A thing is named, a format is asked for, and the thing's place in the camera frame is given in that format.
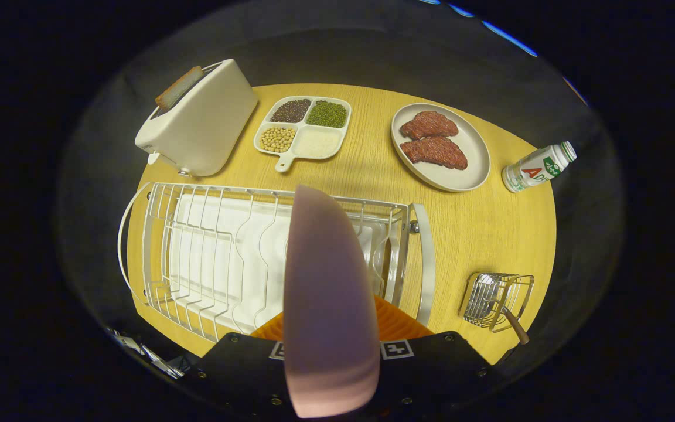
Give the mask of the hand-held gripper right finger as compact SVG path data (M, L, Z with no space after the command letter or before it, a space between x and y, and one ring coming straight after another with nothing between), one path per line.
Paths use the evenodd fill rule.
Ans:
M450 412L493 392L493 366L460 334L432 333L378 296L380 378L373 412Z

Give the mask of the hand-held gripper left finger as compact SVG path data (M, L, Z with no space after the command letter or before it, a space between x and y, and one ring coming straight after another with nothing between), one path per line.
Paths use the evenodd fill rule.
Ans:
M228 333L195 363L195 395L231 414L292 414L280 341Z

